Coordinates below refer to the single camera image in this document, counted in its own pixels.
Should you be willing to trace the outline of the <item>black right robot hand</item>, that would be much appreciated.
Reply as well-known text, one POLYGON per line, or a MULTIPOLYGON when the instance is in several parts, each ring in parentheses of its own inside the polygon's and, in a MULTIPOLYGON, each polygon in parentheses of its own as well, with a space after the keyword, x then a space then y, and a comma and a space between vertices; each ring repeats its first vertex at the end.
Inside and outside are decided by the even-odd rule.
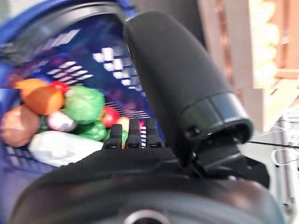
POLYGON ((104 147, 41 176, 12 224, 283 224, 264 164, 238 144, 252 121, 196 38, 170 16, 129 20, 124 37, 155 119, 141 148, 115 125, 104 147))

